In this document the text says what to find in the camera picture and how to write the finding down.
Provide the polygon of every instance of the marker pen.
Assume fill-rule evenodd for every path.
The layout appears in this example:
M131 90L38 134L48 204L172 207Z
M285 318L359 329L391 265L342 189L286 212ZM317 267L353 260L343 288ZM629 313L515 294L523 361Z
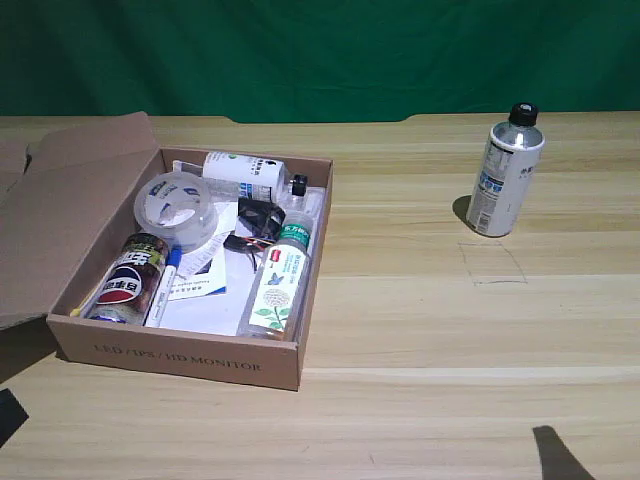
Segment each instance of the marker pen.
M171 293L171 286L173 280L176 278L176 271L180 265L180 258L182 257L182 250L180 247L174 247L169 253L167 260L167 266L164 269L162 278L160 279L160 285L156 290L156 296L153 298L153 303L149 309L149 315L145 322L146 327L159 327L162 321L162 315L164 309L167 307L167 301L169 300L169 294Z

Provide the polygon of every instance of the canned drink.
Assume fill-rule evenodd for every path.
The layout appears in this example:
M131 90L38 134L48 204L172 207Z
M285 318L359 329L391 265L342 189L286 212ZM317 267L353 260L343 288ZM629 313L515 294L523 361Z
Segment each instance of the canned drink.
M507 235L516 223L545 143L537 116L535 105L516 103L509 121L491 129L467 210L467 222L482 235Z
M143 325L168 253L167 243L155 235L131 235L87 318Z

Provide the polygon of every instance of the wooden table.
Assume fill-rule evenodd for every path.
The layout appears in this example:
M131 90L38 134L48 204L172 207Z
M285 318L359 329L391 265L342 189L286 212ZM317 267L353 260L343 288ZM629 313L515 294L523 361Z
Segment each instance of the wooden table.
M540 479L542 425L595 478L638 478L640 113L541 115L520 220L492 240L452 204L504 117L154 118L164 145L335 159L301 391L69 364L18 327L0 380L31 418L0 478ZM0 138L85 121L3 118ZM587 478L552 476L563 462L544 478Z

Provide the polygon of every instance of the green curtain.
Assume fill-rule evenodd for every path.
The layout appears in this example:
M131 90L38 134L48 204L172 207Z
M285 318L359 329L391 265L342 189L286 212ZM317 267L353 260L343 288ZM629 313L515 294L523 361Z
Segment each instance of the green curtain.
M0 0L0 114L640 110L638 0Z

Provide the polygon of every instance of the cardboard box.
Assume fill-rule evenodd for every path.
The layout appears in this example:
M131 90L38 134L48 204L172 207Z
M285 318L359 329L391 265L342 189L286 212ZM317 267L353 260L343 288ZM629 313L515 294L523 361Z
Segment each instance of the cardboard box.
M68 316L137 231L133 200L138 189L169 171L173 160L202 164L207 151L159 148L144 113L46 136L29 174L0 205L0 323L48 314L47 323L70 361L297 390L329 216L330 160L267 156L308 175L311 186L327 188L295 341Z

